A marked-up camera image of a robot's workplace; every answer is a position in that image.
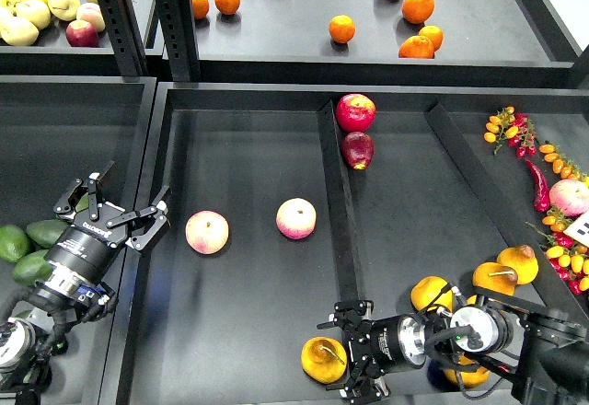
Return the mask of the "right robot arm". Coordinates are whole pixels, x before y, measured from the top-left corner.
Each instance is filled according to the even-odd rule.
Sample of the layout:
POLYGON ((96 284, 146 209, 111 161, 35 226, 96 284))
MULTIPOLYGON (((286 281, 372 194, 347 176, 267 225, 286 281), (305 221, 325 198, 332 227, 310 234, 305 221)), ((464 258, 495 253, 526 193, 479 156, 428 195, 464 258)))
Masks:
POLYGON ((338 302, 318 328, 339 328, 347 377, 331 384, 352 404, 388 396, 384 377, 434 361, 456 376, 486 368, 512 386, 522 404, 574 404, 588 398, 586 327, 566 313, 478 287, 469 303, 446 285, 453 311, 432 300, 416 313, 374 319, 370 300, 338 302))

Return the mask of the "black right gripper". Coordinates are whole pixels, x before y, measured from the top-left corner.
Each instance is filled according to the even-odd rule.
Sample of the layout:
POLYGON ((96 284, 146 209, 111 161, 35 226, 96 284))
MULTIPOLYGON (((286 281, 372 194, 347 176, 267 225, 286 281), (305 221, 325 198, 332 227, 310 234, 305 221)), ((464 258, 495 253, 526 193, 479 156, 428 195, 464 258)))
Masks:
POLYGON ((353 340, 353 366, 338 387, 343 399, 386 399, 390 389, 384 373, 420 369, 426 356, 424 321, 415 314, 372 319, 372 300, 339 301, 318 330, 340 328, 353 340))

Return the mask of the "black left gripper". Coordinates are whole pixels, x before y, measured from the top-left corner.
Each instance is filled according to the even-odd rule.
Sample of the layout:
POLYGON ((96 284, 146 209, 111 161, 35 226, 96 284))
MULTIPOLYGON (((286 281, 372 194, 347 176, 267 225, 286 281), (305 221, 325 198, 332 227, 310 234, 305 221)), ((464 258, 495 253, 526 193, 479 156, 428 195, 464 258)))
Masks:
POLYGON ((123 246, 147 252, 169 228, 169 186, 163 186, 149 206, 128 213, 114 203, 103 202, 102 184, 113 166, 111 160, 86 179, 73 179, 53 206, 58 218, 73 222, 45 259, 55 269, 61 265, 91 284, 103 279, 123 246), (84 196, 87 208, 77 212, 76 207, 84 196))

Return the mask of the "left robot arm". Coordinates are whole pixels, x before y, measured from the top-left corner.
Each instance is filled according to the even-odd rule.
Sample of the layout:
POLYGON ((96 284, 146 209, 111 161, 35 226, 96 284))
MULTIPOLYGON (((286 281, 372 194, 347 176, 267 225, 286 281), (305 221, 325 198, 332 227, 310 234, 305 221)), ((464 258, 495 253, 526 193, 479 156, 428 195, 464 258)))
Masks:
POLYGON ((168 186, 145 208, 128 211, 101 194, 108 171, 76 178, 53 207, 63 224, 42 241, 40 274, 1 305, 1 390, 38 404, 52 380, 50 360, 68 349, 78 324, 111 313, 118 298, 104 277, 124 249, 150 251, 169 227, 168 186))

